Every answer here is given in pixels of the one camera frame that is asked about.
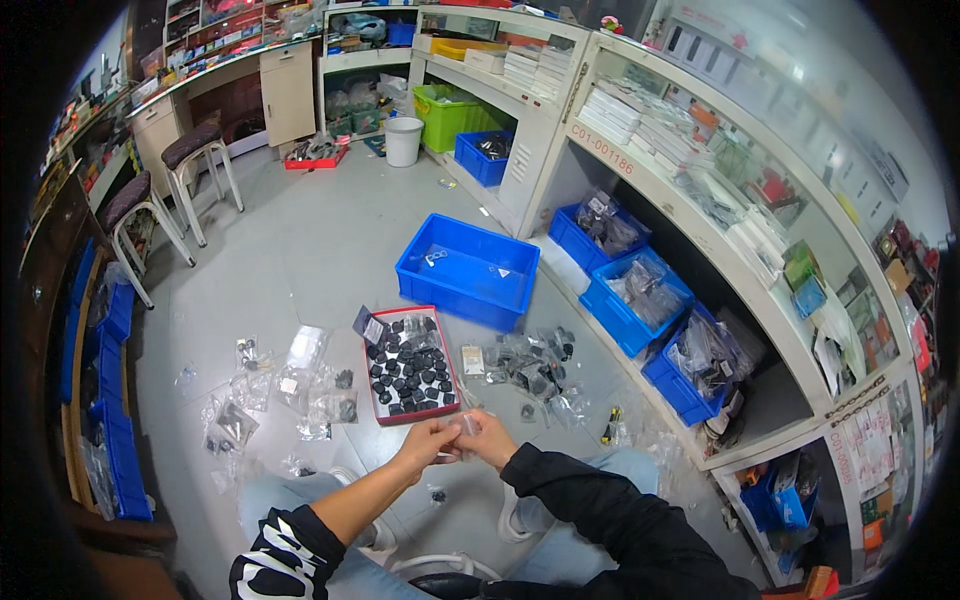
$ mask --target stool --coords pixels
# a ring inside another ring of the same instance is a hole
[[[150,171],[144,171],[136,176],[130,183],[124,185],[123,188],[117,192],[117,195],[114,196],[110,204],[107,205],[102,224],[104,230],[113,231],[113,234],[110,236],[113,243],[113,253],[116,254],[117,260],[120,261],[124,271],[127,272],[130,283],[133,284],[133,288],[136,290],[136,293],[140,295],[140,299],[147,305],[147,308],[153,309],[154,303],[150,300],[150,296],[147,295],[147,291],[143,289],[143,284],[140,283],[140,277],[137,276],[136,271],[130,266],[130,261],[127,260],[127,256],[123,252],[126,248],[127,252],[132,256],[133,263],[136,265],[141,276],[147,273],[147,267],[143,264],[140,254],[137,253],[136,247],[127,234],[127,229],[124,227],[124,224],[127,223],[131,216],[141,209],[147,209],[153,213],[157,222],[160,223],[160,226],[166,231],[167,237],[174,243],[174,246],[180,251],[180,254],[188,265],[196,267],[197,261],[194,260],[193,254],[191,254],[190,250],[183,244],[183,233],[180,232],[180,229],[174,223],[173,217],[170,215],[167,207],[163,204],[162,200],[156,197],[156,194],[150,188]]]
[[[197,238],[197,244],[201,248],[206,246],[204,232],[200,229],[200,222],[197,220],[197,213],[193,209],[193,203],[190,201],[190,191],[186,188],[183,181],[183,175],[190,161],[199,157],[201,154],[206,156],[206,166],[210,170],[210,176],[213,178],[213,184],[217,187],[217,198],[224,198],[224,191],[220,187],[220,178],[217,175],[217,167],[213,163],[212,150],[220,151],[220,156],[224,159],[224,169],[227,171],[227,179],[230,182],[230,189],[233,190],[233,199],[237,202],[237,210],[243,212],[243,201],[240,200],[240,190],[237,189],[236,178],[233,176],[233,167],[230,165],[230,156],[227,151],[227,144],[224,143],[223,133],[220,126],[215,123],[201,123],[193,129],[192,132],[182,136],[176,142],[167,146],[167,149],[160,154],[163,164],[167,167],[167,178],[172,180],[170,189],[174,195],[174,203],[177,204],[177,210],[180,212],[180,219],[184,228],[192,228],[193,235]]]

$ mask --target white sleeve print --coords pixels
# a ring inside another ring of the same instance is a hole
[[[297,540],[293,529],[282,518],[277,527],[266,523],[261,535],[269,544],[265,550],[246,552],[242,556],[250,561],[243,566],[243,577],[237,581],[237,595],[244,600],[261,598],[313,598],[313,577],[317,566],[326,561],[308,550]],[[281,591],[295,588],[297,595],[275,595],[264,589]]]

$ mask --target light blue jeans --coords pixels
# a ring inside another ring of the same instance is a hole
[[[623,475],[643,493],[657,493],[657,467],[648,454],[620,448],[584,462]],[[239,499],[240,523],[247,539],[251,543],[256,540],[260,533],[259,521],[267,517],[271,508],[293,511],[341,487],[340,482],[328,473],[296,480],[271,474],[251,481]],[[603,546],[581,537],[571,523],[558,521],[538,498],[520,498],[516,504],[516,516],[527,531],[545,533],[540,542],[505,574],[508,580],[582,586],[602,571],[616,569],[616,563]],[[358,540],[347,549],[344,561],[326,584],[327,590],[354,598],[433,598],[364,556],[357,549],[364,542],[369,543],[369,540]]]

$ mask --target chain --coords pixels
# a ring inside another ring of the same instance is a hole
[[[573,92],[570,94],[570,102],[566,103],[566,110],[564,111],[564,119],[562,123],[566,123],[566,118],[570,116],[570,110],[573,108],[573,102],[577,98],[577,92],[580,90],[580,82],[584,80],[584,76],[587,74],[587,67],[589,63],[584,62],[584,65],[580,67],[580,75],[577,76],[577,81],[573,84]]]
[[[837,406],[836,408],[834,408],[834,409],[831,410],[830,412],[826,413],[826,414],[824,415],[824,417],[826,417],[827,419],[829,419],[830,417],[832,417],[833,415],[836,415],[837,413],[842,413],[845,408],[847,408],[848,406],[850,406],[850,405],[853,404],[854,402],[857,402],[860,398],[862,398],[862,397],[866,396],[867,394],[869,394],[870,391],[871,391],[873,388],[875,388],[876,386],[880,385],[881,383],[883,383],[883,382],[886,381],[886,380],[887,380],[887,376],[886,376],[886,375],[881,375],[881,376],[878,377],[873,383],[871,383],[869,387],[864,388],[864,389],[863,389],[859,394],[857,394],[856,396],[850,398],[849,400],[847,400],[846,402],[844,402],[844,403],[841,404],[840,406]]]
[[[859,412],[862,411],[863,409],[865,409],[865,408],[867,408],[868,406],[870,406],[871,404],[873,404],[873,403],[874,403],[874,400],[876,400],[877,398],[885,396],[885,395],[887,394],[887,392],[889,392],[889,391],[890,391],[890,386],[884,386],[883,389],[880,390],[880,392],[879,392],[876,396],[873,396],[872,398],[870,398],[869,400],[867,400],[867,401],[864,402],[863,404],[857,406],[857,407],[854,408],[851,412],[847,413],[846,415],[844,415],[844,416],[841,417],[840,419],[835,420],[834,422],[832,422],[832,423],[830,424],[830,427],[836,427],[837,425],[839,425],[839,424],[842,423],[843,421],[845,421],[845,420],[849,419],[850,417],[852,417],[853,415],[859,413]]]

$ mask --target black sleeve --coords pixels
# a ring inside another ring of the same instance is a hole
[[[626,477],[524,444],[500,478],[516,495],[535,495],[557,519],[572,522],[580,535],[603,544],[619,564],[576,596],[759,598],[753,583],[727,571],[687,524],[682,509],[640,493]]]
[[[326,580],[347,552],[309,506],[270,509],[250,552],[230,568],[230,597],[326,598]]]

